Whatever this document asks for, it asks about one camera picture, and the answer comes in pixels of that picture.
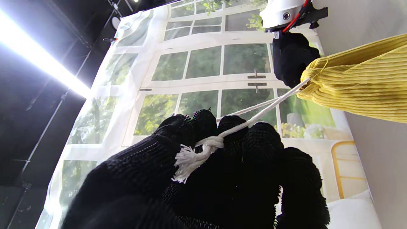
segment red wire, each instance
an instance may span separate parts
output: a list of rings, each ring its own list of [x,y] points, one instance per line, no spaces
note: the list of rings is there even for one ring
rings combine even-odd
[[[302,7],[305,7],[308,4],[309,0],[306,0],[304,5],[302,5]],[[295,16],[294,20],[292,20],[285,29],[283,29],[283,33],[287,32],[287,30],[289,30],[291,28],[291,26],[297,21],[297,19],[300,17],[301,11],[297,14],[297,16]]]

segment black knit glove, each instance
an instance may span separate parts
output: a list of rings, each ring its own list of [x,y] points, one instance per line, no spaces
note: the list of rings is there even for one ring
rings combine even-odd
[[[301,33],[288,32],[273,40],[274,74],[290,88],[301,82],[305,68],[320,57],[319,50],[310,47]]]
[[[243,122],[238,116],[226,116],[217,134]],[[320,193],[319,171],[309,155],[284,149],[279,134],[267,123],[244,128],[223,142],[224,148],[216,150],[186,184],[173,183],[164,192],[164,201],[189,228],[273,228],[280,185],[284,215],[278,217],[279,228],[325,228],[329,213]]]
[[[208,114],[203,110],[193,118],[170,117],[151,136],[93,169],[62,228],[185,228],[160,200],[177,170],[180,144],[195,146],[216,134],[215,118]]]

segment white rope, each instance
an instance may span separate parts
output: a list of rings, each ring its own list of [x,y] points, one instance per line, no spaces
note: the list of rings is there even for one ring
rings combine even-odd
[[[297,94],[297,93],[299,93],[299,92],[300,92],[299,90],[298,90],[298,91],[294,91],[294,92],[292,92],[292,94],[291,94],[290,96],[295,95],[295,94]],[[271,100],[267,100],[267,101],[265,101],[265,102],[259,103],[259,104],[257,104],[257,105],[248,107],[248,108],[243,109],[243,110],[240,110],[240,111],[236,111],[236,112],[231,113],[231,114],[227,114],[227,115],[225,115],[225,116],[246,114],[246,113],[249,112],[249,111],[255,110],[255,109],[260,108],[260,107],[263,107],[263,106],[265,106],[265,105],[269,105],[270,103],[273,103],[274,101],[276,101],[278,98],[280,98],[280,97],[282,97],[282,96],[279,96],[279,97],[274,98],[274,99],[271,99]],[[223,117],[217,118],[217,119],[216,119],[216,122],[219,122]]]
[[[269,101],[260,103],[256,106],[252,106],[249,108],[246,108],[244,110],[232,113],[231,115],[236,115],[236,114],[243,114],[246,112],[249,112],[250,110],[254,110],[256,108],[259,108],[261,106],[265,106],[266,103],[269,104],[271,103],[268,107],[257,113],[255,116],[253,116],[251,119],[247,120],[246,122],[235,126],[227,131],[224,131],[223,133],[219,134],[218,136],[210,136],[208,138],[200,140],[195,147],[202,145],[202,152],[196,154],[195,149],[192,149],[191,147],[181,145],[181,150],[180,152],[175,156],[175,159],[177,160],[174,164],[174,166],[179,166],[178,170],[175,172],[174,178],[172,179],[173,181],[178,181],[180,183],[185,183],[186,180],[188,179],[189,175],[197,169],[199,166],[201,166],[208,158],[209,156],[215,152],[216,149],[218,148],[223,148],[223,138],[235,133],[245,127],[251,126],[256,123],[257,120],[262,118],[267,112],[271,111],[273,108],[275,108],[279,103],[284,101],[286,98],[290,97],[293,94],[298,93],[297,90],[302,88],[310,78],[304,80],[300,84],[298,84],[296,87],[291,89],[289,92],[284,94],[283,96],[280,96],[275,99],[271,99]]]

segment yellow ribbed fabric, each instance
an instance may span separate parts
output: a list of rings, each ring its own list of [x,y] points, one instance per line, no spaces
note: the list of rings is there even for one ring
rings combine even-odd
[[[377,119],[407,123],[407,34],[314,60],[297,96]]]

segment gray wall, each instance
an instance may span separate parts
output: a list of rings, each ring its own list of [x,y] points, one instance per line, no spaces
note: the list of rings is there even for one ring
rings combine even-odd
[[[405,0],[314,0],[326,55],[407,33]],[[346,114],[383,229],[407,228],[407,124]]]

